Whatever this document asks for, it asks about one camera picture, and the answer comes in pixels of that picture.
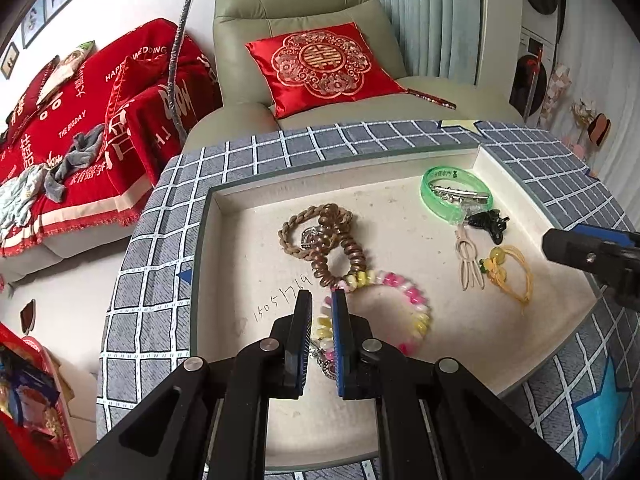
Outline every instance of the silver charm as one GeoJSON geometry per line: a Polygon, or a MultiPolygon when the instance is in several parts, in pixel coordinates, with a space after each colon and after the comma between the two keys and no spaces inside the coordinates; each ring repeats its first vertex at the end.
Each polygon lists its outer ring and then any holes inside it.
{"type": "Polygon", "coordinates": [[[302,236],[300,237],[300,247],[302,247],[305,251],[308,251],[311,247],[313,247],[317,234],[318,229],[316,227],[307,227],[304,231],[302,231],[302,236]]]}
{"type": "Polygon", "coordinates": [[[335,381],[334,362],[325,357],[324,350],[320,348],[318,341],[316,341],[315,339],[311,340],[311,347],[311,357],[316,360],[316,363],[318,363],[318,366],[322,370],[322,373],[325,374],[328,379],[335,381]]]}

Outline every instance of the pink and yellow beaded bracelet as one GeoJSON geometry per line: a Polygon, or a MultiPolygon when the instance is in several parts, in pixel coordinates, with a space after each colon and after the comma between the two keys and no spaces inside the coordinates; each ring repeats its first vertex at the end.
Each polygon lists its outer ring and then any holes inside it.
{"type": "MultiPolygon", "coordinates": [[[[404,355],[413,354],[426,336],[431,324],[429,316],[430,308],[427,300],[420,290],[408,279],[400,274],[386,272],[386,270],[368,270],[358,272],[355,276],[349,275],[346,280],[341,280],[337,287],[345,293],[353,292],[358,288],[368,285],[386,285],[400,290],[409,300],[414,311],[412,312],[412,329],[410,338],[398,345],[398,349],[404,355]]],[[[335,378],[333,369],[334,360],[334,336],[332,330],[331,317],[332,300],[329,296],[324,298],[324,305],[321,307],[322,316],[318,317],[320,328],[316,330],[317,338],[313,340],[313,355],[322,368],[322,371],[329,378],[335,378]]]]}

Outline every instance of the tray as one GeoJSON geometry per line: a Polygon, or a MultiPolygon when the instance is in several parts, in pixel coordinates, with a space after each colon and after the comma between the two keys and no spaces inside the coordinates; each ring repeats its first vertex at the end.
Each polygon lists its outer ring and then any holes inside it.
{"type": "MultiPolygon", "coordinates": [[[[285,254],[277,231],[310,205],[335,202],[356,219],[354,237],[370,265],[409,277],[430,299],[433,325],[414,357],[459,359],[496,394],[524,380],[576,329],[595,303],[584,273],[548,262],[542,235],[553,225],[527,192],[482,147],[349,161],[212,189],[200,224],[194,265],[192,354],[220,360],[269,335],[273,321],[291,313],[295,295],[308,288],[314,316],[327,291],[311,266],[285,254]],[[454,227],[420,200],[422,174],[433,166],[471,170],[510,216],[504,242],[516,245],[534,273],[530,305],[520,305],[486,280],[485,289],[460,287],[454,227]]],[[[292,240],[300,243],[302,229],[292,240]]],[[[494,246],[484,231],[468,229],[479,257],[494,246]]],[[[345,272],[341,251],[330,254],[334,273],[345,272]]],[[[516,290],[524,274],[510,258],[516,290]]],[[[396,344],[404,334],[404,298],[388,287],[348,297],[350,311],[367,317],[376,337],[396,344]]],[[[272,400],[266,466],[303,470],[336,465],[377,452],[374,403],[342,401],[335,383],[310,362],[298,401],[272,400]]]]}

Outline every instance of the cable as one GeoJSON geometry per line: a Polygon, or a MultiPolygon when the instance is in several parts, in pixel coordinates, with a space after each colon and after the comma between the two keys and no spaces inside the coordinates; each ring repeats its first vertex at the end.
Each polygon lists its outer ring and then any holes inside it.
{"type": "Polygon", "coordinates": [[[178,22],[178,28],[175,31],[174,45],[171,47],[171,57],[169,58],[169,79],[166,83],[169,93],[169,111],[171,112],[171,118],[174,122],[175,129],[178,130],[178,137],[180,138],[180,144],[184,145],[187,140],[187,131],[182,126],[182,120],[178,113],[178,106],[175,100],[175,73],[178,69],[178,55],[184,41],[184,28],[187,23],[187,17],[189,10],[191,9],[191,1],[185,0],[182,7],[182,14],[180,16],[180,22],[178,22]]]}

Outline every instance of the white cloth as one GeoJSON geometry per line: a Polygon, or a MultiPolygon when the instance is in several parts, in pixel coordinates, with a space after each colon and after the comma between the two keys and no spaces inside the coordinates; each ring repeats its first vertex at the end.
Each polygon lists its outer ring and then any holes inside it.
{"type": "Polygon", "coordinates": [[[13,226],[29,224],[31,205],[40,194],[47,171],[46,164],[36,164],[0,186],[0,242],[13,226]]]}

